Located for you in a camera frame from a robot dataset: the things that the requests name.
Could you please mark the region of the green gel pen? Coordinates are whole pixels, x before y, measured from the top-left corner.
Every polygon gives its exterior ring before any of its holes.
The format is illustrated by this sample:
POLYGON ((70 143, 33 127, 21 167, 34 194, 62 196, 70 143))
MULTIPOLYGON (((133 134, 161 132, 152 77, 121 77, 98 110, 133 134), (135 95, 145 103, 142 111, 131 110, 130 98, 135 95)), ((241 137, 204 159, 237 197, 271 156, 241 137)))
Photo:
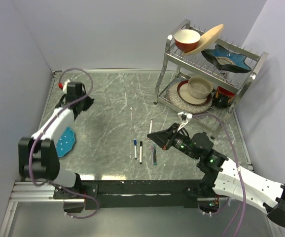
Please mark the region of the green gel pen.
POLYGON ((153 165, 157 165, 156 145, 153 144, 153 146, 154 146, 154 162, 153 162, 153 165))

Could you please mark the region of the purple highlighter pen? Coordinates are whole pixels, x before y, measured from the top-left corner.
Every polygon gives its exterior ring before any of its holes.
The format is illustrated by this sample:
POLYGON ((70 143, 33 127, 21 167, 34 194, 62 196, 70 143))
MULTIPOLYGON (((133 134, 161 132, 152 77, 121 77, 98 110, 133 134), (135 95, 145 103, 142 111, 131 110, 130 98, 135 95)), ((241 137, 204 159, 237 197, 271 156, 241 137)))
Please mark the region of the purple highlighter pen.
POLYGON ((154 162, 154 146, 151 145, 151 157, 152 157, 152 162, 154 162))

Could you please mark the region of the white red-tip marker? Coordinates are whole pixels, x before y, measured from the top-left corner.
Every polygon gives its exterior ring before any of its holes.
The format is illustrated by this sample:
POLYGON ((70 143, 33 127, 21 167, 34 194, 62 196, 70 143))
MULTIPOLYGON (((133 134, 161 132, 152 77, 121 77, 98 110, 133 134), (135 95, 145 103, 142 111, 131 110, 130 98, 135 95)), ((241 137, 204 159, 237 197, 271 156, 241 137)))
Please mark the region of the white red-tip marker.
POLYGON ((152 128, 153 128, 153 119, 150 120, 149 133, 152 133, 152 128))

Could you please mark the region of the white blue-tip marker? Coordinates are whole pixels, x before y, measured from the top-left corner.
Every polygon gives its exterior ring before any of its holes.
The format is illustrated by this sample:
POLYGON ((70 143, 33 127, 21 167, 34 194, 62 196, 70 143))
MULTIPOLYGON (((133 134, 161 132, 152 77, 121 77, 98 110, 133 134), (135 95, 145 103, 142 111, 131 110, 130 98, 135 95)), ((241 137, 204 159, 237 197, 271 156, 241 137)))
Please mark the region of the white blue-tip marker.
POLYGON ((135 159, 138 158, 137 145, 134 146, 134 158, 135 158, 135 159))

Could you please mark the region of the white black-tip marker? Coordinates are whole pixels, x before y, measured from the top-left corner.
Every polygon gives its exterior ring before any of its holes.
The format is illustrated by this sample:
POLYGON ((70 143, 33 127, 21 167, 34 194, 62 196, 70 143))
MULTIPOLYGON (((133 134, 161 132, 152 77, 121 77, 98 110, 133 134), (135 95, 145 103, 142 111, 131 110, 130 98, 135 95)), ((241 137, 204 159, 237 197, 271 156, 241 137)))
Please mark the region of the white black-tip marker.
POLYGON ((139 164, 143 163, 143 147, 139 147, 139 164))

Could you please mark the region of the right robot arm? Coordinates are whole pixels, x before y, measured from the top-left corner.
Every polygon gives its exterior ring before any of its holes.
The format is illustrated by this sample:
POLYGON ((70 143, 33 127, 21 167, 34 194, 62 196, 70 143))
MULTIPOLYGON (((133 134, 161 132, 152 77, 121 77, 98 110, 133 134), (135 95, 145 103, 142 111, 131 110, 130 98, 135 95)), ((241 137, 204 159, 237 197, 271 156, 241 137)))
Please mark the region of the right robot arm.
POLYGON ((227 156, 213 149, 213 142, 205 132, 190 137, 185 129, 173 123, 168 129, 149 133, 148 139, 163 150, 176 148, 198 160, 197 167, 204 173, 200 185, 193 188, 199 196, 214 194, 227 196, 251 205, 275 224, 285 228, 285 183, 271 181, 249 171, 227 156))

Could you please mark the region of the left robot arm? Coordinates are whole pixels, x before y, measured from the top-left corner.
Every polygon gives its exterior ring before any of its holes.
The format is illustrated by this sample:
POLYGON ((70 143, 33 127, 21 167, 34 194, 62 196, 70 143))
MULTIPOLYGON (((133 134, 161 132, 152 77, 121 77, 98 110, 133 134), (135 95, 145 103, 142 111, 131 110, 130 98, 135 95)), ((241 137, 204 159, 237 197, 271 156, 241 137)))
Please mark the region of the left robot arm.
POLYGON ((57 142, 77 116, 88 110, 94 99, 86 94, 84 84, 68 82, 52 116, 31 137, 18 143, 19 174, 31 180, 43 179, 65 187, 65 193, 78 198, 83 191, 80 175, 61 168, 56 151, 57 142))

